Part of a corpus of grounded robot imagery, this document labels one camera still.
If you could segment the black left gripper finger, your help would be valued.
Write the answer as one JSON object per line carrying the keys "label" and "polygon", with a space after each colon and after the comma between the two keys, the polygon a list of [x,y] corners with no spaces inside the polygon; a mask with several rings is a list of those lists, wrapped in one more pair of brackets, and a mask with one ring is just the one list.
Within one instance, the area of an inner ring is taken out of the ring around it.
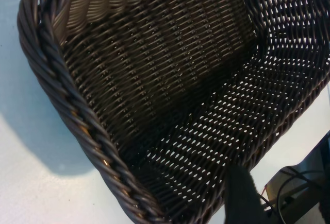
{"label": "black left gripper finger", "polygon": [[231,166],[225,178],[225,223],[266,223],[260,196],[249,171]]}

